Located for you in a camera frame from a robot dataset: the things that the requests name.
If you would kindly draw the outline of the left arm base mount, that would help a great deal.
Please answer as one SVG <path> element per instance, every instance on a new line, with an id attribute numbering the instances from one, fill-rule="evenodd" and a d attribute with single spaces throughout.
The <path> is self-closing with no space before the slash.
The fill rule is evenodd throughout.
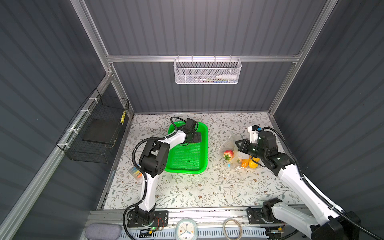
<path id="1" fill-rule="evenodd" d="M 146 213 L 142 210 L 132 210 L 127 214 L 128 228 L 166 227 L 168 225 L 169 211 L 152 211 Z"/>

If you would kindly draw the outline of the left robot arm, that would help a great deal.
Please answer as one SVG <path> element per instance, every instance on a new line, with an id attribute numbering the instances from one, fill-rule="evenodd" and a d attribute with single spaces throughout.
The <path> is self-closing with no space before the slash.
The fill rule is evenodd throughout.
<path id="1" fill-rule="evenodd" d="M 146 225 L 155 218 L 155 193 L 159 176 L 166 168 L 169 152 L 178 145 L 200 143 L 199 123 L 193 119 L 171 117 L 173 132 L 164 137 L 150 137 L 134 148 L 132 160 L 143 176 L 142 197 L 135 207 L 135 214 Z"/>

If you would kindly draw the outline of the green plastic basket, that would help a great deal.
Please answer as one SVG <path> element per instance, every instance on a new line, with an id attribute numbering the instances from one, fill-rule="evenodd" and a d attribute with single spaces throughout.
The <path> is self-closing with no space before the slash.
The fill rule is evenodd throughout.
<path id="1" fill-rule="evenodd" d="M 201 134 L 200 143 L 177 145 L 169 152 L 165 171 L 180 174 L 201 174 L 208 165 L 208 127 L 199 122 L 197 133 Z"/>

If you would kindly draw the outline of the clear zip top bag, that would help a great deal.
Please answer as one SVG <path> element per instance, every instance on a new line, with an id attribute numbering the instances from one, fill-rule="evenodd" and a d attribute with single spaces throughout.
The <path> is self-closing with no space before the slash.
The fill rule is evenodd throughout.
<path id="1" fill-rule="evenodd" d="M 238 150 L 235 142 L 244 139 L 242 135 L 231 133 L 229 138 L 220 146 L 219 156 L 226 162 L 227 167 L 232 171 L 251 171 L 261 168 L 259 158 L 251 158 Z"/>

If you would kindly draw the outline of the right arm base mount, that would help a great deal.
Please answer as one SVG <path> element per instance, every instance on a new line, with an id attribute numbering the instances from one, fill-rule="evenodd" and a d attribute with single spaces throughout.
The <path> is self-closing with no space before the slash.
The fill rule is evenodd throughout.
<path id="1" fill-rule="evenodd" d="M 285 224 L 283 221 L 277 220 L 275 217 L 273 217 L 272 214 L 265 213 L 263 207 L 248 207 L 246 212 L 249 223 L 253 225 L 283 226 Z"/>

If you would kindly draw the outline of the orange carrot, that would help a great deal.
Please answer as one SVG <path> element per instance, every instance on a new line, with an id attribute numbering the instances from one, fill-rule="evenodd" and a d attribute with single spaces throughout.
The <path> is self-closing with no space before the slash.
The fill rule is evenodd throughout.
<path id="1" fill-rule="evenodd" d="M 247 168 L 249 166 L 249 159 L 242 159 L 241 161 L 241 167 L 242 168 Z"/>

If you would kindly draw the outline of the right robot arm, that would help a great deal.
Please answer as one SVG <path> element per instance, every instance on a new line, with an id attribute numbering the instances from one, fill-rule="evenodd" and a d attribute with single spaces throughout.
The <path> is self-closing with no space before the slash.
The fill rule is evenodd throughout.
<path id="1" fill-rule="evenodd" d="M 273 198 L 263 203 L 260 218 L 268 223 L 282 221 L 310 240 L 357 240 L 360 237 L 360 218 L 354 212 L 344 212 L 326 197 L 301 171 L 297 160 L 278 151 L 280 136 L 269 127 L 251 127 L 251 139 L 235 141 L 239 152 L 269 169 L 304 202 L 311 215 L 294 209 L 282 200 Z"/>

